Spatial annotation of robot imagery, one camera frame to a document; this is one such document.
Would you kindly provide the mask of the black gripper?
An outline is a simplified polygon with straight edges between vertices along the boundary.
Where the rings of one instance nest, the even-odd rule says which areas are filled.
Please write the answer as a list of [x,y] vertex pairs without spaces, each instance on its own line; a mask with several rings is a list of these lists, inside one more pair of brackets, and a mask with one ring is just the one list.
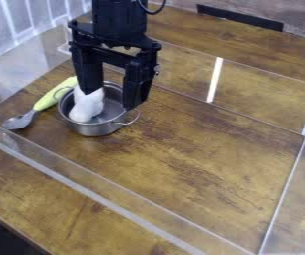
[[149,0],[91,0],[91,20],[70,21],[70,52],[78,86],[85,95],[102,86],[102,62],[93,50],[137,48],[141,62],[125,63],[122,79],[122,105],[126,110],[136,108],[149,96],[156,74],[157,53],[161,45],[146,36],[148,16],[161,12],[150,9]]

